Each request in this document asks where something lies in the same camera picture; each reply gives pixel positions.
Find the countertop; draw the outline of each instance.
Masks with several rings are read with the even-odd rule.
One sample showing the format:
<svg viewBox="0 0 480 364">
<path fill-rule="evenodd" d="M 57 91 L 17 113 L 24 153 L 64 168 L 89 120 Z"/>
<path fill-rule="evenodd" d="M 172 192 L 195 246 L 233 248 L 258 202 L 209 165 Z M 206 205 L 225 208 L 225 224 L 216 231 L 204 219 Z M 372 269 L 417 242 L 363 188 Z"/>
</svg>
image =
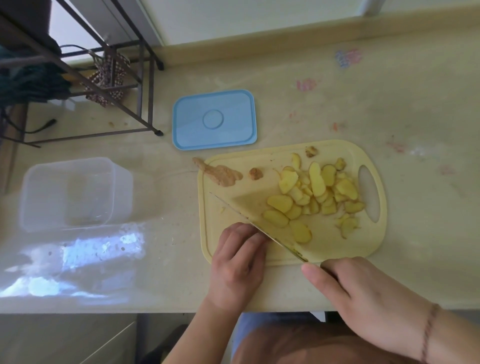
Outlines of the countertop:
<svg viewBox="0 0 480 364">
<path fill-rule="evenodd" d="M 200 248 L 192 157 L 326 139 L 359 145 L 383 179 L 388 227 L 370 260 L 444 307 L 480 308 L 479 37 L 472 28 L 178 66 L 155 73 L 154 125 L 164 137 L 19 146 L 0 200 L 0 313 L 194 312 L 210 266 Z M 255 97 L 255 144 L 192 152 L 173 146 L 171 110 L 179 97 L 239 88 Z M 126 104 L 135 107 L 135 90 Z M 30 140 L 137 127 L 113 107 L 77 99 L 31 105 L 27 128 L 52 117 L 58 124 Z M 29 167 L 95 156 L 134 174 L 132 222 L 19 230 Z M 295 265 L 269 267 L 249 309 L 332 306 Z"/>
</svg>

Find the blue lid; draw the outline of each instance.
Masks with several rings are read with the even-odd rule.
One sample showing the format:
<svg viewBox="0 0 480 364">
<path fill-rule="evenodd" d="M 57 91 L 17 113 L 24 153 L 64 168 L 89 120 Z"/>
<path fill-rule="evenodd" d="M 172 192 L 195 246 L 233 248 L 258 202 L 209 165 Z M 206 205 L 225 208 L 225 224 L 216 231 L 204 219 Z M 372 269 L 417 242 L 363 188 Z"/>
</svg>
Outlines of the blue lid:
<svg viewBox="0 0 480 364">
<path fill-rule="evenodd" d="M 253 95 L 232 90 L 181 97 L 173 106 L 172 134 L 173 144 L 181 150 L 255 143 Z"/>
</svg>

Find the knife blade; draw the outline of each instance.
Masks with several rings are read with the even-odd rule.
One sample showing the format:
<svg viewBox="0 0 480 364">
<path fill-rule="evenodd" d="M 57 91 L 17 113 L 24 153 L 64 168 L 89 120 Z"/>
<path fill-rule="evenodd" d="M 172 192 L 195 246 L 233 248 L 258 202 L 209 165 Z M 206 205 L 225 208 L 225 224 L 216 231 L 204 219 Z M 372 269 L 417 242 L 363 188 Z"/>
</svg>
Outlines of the knife blade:
<svg viewBox="0 0 480 364">
<path fill-rule="evenodd" d="M 235 211 L 237 214 L 239 214 L 240 216 L 242 216 L 243 218 L 246 218 L 250 224 L 252 224 L 254 227 L 256 227 L 258 230 L 260 230 L 262 233 L 264 233 L 266 236 L 268 236 L 270 239 L 272 239 L 274 242 L 276 242 L 278 245 L 284 247 L 285 249 L 287 249 L 291 254 L 293 254 L 297 259 L 301 260 L 303 263 L 308 263 L 308 259 L 304 258 L 302 256 L 302 254 L 300 254 L 297 250 L 295 250 L 294 248 L 290 248 L 289 246 L 283 244 L 282 242 L 280 242 L 278 239 L 274 238 L 273 236 L 271 236 L 268 232 L 266 232 L 264 229 L 262 229 L 260 226 L 258 226 L 257 224 L 253 223 L 249 218 L 248 216 L 245 216 L 244 214 L 242 214 L 240 211 L 236 210 L 235 208 L 233 208 L 229 203 L 225 202 L 224 200 L 222 200 L 220 197 L 218 197 L 216 194 L 214 194 L 213 196 L 215 196 L 216 198 L 218 198 L 220 201 L 222 201 L 225 205 L 227 205 L 231 210 Z"/>
</svg>

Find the metal rack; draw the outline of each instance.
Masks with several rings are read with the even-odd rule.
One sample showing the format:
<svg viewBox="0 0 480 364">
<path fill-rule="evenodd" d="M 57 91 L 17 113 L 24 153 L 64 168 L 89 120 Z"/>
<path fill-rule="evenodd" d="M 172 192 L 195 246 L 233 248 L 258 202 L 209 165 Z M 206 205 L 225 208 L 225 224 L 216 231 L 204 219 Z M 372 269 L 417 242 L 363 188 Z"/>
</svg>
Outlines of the metal rack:
<svg viewBox="0 0 480 364">
<path fill-rule="evenodd" d="M 56 0 L 74 19 L 78 24 L 80 24 L 101 46 L 91 50 L 80 50 L 75 52 L 63 53 L 61 55 L 57 55 L 48 48 L 44 47 L 42 44 L 37 42 L 19 27 L 17 27 L 14 23 L 12 23 L 8 18 L 4 17 L 0 14 L 0 30 L 9 32 L 11 35 L 15 36 L 19 41 L 25 43 L 29 47 L 31 47 L 35 52 L 38 53 L 36 56 L 32 57 L 22 57 L 22 58 L 10 58 L 5 60 L 0 60 L 0 68 L 11 68 L 11 67 L 21 67 L 30 64 L 38 64 L 43 62 L 52 62 L 62 68 L 65 72 L 69 73 L 73 77 L 75 77 L 80 83 L 84 84 L 85 86 L 89 87 L 90 91 L 83 91 L 83 92 L 74 92 L 70 93 L 67 97 L 74 97 L 74 96 L 82 96 L 88 94 L 98 94 L 103 96 L 106 100 L 111 102 L 120 110 L 127 113 L 129 116 L 137 120 L 140 124 L 142 124 L 143 128 L 138 129 L 130 129 L 130 130 L 122 130 L 122 131 L 115 131 L 115 132 L 106 132 L 106 133 L 94 133 L 94 134 L 85 134 L 85 135 L 78 135 L 78 136 L 69 136 L 64 138 L 53 138 L 53 139 L 44 139 L 38 140 L 35 142 L 25 142 L 25 133 L 21 133 L 20 139 L 13 139 L 3 135 L 3 132 L 0 132 L 1 139 L 11 140 L 20 144 L 25 144 L 28 146 L 33 146 L 40 148 L 38 144 L 41 143 L 48 143 L 48 142 L 56 142 L 56 141 L 65 141 L 65 140 L 73 140 L 73 139 L 84 139 L 84 138 L 91 138 L 96 136 L 105 136 L 105 135 L 116 135 L 116 134 L 127 134 L 127 133 L 138 133 L 138 132 L 146 132 L 152 131 L 157 136 L 163 136 L 163 133 L 153 127 L 153 92 L 154 92 L 154 72 L 155 67 L 157 67 L 160 71 L 164 70 L 164 64 L 160 60 L 160 58 L 154 53 L 152 47 L 145 41 L 142 34 L 138 30 L 138 28 L 133 24 L 131 19 L 128 17 L 125 10 L 119 4 L 118 0 L 110 0 L 112 4 L 117 8 L 119 13 L 125 19 L 129 27 L 138 37 L 138 40 L 119 43 L 115 45 L 108 45 L 104 42 L 104 40 L 90 27 L 77 12 L 72 9 L 65 0 Z M 137 61 L 138 71 L 135 72 L 129 65 L 127 65 L 121 57 L 118 55 L 117 50 L 126 47 L 138 46 L 138 59 L 132 60 L 132 62 Z M 149 57 L 145 57 L 145 50 L 148 51 Z M 93 82 L 91 82 L 88 78 L 83 76 L 77 69 L 69 66 L 67 63 L 62 61 L 61 59 L 78 56 L 82 54 L 87 54 L 89 51 L 99 52 L 104 51 L 106 54 L 109 54 L 113 58 L 113 67 L 111 73 L 111 86 L 100 88 Z M 148 78 L 148 118 L 147 121 L 142 119 L 142 104 L 143 104 L 143 86 L 144 86 L 144 62 L 149 62 L 149 78 Z M 130 75 L 134 80 L 135 83 L 121 85 L 121 86 L 114 86 L 115 82 L 115 68 L 117 66 L 121 66 L 128 75 Z M 121 102 L 115 100 L 109 91 L 120 90 L 120 89 L 129 89 L 129 88 L 137 88 L 137 108 L 136 112 L 131 111 L 129 108 L 124 106 Z"/>
</svg>

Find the yellow cutting board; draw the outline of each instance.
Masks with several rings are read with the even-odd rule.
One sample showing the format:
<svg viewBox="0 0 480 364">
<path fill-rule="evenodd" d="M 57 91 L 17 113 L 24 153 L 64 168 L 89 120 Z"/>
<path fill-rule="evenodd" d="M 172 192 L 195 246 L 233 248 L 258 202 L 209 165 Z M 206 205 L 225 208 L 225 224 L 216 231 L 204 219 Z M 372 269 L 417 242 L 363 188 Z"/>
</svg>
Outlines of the yellow cutting board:
<svg viewBox="0 0 480 364">
<path fill-rule="evenodd" d="M 305 147 L 314 146 L 318 155 L 307 158 Z M 369 169 L 379 197 L 380 214 L 377 222 L 373 222 L 366 211 L 356 214 L 360 229 L 355 230 L 348 239 L 340 236 L 340 230 L 335 226 L 335 219 L 344 214 L 343 206 L 335 215 L 324 216 L 301 215 L 299 220 L 309 226 L 312 231 L 312 240 L 307 244 L 297 244 L 293 240 L 290 227 L 277 228 L 264 220 L 261 213 L 271 209 L 266 204 L 267 197 L 280 194 L 278 187 L 279 176 L 276 170 L 281 171 L 285 166 L 291 166 L 292 153 L 298 153 L 302 158 L 302 170 L 308 170 L 310 163 L 318 162 L 334 164 L 338 157 L 345 159 L 345 172 L 352 176 L 358 185 L 358 173 L 361 166 Z M 212 166 L 225 165 L 243 174 L 243 179 L 234 186 L 221 187 L 213 183 L 203 172 L 198 174 L 198 199 L 200 205 L 200 229 L 202 238 L 202 252 L 211 262 L 212 255 L 218 244 L 218 238 L 223 229 L 229 225 L 245 219 L 232 209 L 225 206 L 218 198 L 228 202 L 233 208 L 246 215 L 257 225 L 265 229 L 273 237 L 282 239 L 297 249 L 310 262 L 322 262 L 329 258 L 368 256 L 381 244 L 385 236 L 387 224 L 387 205 L 384 187 L 377 169 L 365 152 L 353 143 L 343 140 L 326 140 L 321 142 L 296 144 L 275 148 L 250 150 L 238 153 L 220 154 L 205 161 Z M 259 168 L 264 177 L 252 181 L 248 172 L 251 168 Z M 277 266 L 285 264 L 299 264 L 285 248 L 276 243 L 270 244 L 267 252 L 267 265 Z"/>
</svg>

